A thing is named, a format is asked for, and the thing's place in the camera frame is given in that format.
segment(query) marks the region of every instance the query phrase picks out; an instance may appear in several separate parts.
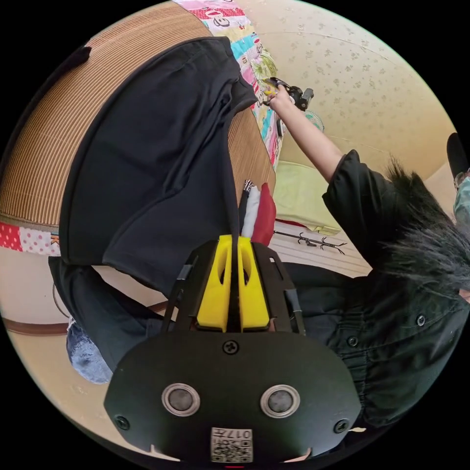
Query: electric fan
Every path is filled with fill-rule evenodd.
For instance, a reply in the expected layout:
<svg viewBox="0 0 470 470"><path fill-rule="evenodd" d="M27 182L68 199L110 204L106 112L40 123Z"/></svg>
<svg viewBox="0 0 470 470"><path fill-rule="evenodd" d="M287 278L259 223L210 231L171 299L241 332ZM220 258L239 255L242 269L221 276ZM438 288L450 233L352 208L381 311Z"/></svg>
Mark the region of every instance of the electric fan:
<svg viewBox="0 0 470 470"><path fill-rule="evenodd" d="M322 132L325 131L325 126L322 123L322 120L320 119L320 116L315 114L312 111L305 111L305 117L315 125L318 129L320 129Z"/></svg>

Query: leg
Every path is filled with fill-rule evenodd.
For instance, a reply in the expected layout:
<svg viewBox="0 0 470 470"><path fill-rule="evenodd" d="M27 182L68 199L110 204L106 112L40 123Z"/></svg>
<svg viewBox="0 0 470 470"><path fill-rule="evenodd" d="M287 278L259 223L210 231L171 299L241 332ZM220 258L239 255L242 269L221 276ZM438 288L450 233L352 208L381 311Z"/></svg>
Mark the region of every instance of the leg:
<svg viewBox="0 0 470 470"><path fill-rule="evenodd" d="M91 266L69 266L61 258L50 257L49 268L71 316L111 371L130 349L160 332L160 318L108 285Z"/></svg>

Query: woven mat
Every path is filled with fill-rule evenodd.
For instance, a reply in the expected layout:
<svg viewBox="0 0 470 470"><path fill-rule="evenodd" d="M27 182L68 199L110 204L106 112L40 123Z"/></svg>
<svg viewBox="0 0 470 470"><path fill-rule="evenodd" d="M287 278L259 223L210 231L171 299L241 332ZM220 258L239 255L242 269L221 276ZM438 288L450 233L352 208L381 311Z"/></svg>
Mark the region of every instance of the woven mat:
<svg viewBox="0 0 470 470"><path fill-rule="evenodd" d="M142 63L182 41L211 36L173 2L143 10L92 38L88 62L62 77L31 114L0 187L0 222L54 232L69 168L89 125L112 92ZM250 109L237 114L229 152L238 198L243 183L267 182L275 173Z"/></svg>

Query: shirt button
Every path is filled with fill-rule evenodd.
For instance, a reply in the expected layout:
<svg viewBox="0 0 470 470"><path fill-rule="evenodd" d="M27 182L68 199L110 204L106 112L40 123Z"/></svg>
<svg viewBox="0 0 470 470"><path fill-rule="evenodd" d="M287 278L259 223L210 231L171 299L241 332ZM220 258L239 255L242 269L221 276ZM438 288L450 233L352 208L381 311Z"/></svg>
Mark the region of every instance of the shirt button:
<svg viewBox="0 0 470 470"><path fill-rule="evenodd" d="M354 348L355 346L357 346L357 343L358 343L358 342L359 342L359 341L357 340L357 338L356 338L355 336L350 336L350 337L348 338L348 344L349 344L351 347L353 347L353 348Z"/></svg>

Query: black hair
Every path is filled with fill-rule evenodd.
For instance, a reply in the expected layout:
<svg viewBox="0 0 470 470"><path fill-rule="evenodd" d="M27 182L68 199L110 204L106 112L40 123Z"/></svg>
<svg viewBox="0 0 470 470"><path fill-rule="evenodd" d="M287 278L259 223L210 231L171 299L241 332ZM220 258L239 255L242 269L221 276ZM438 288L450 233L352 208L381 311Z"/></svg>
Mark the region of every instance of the black hair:
<svg viewBox="0 0 470 470"><path fill-rule="evenodd" d="M400 235L386 244L384 271L406 278L425 295L460 300L459 289L470 291L470 225L455 224L421 177L395 159L388 178L400 208Z"/></svg>

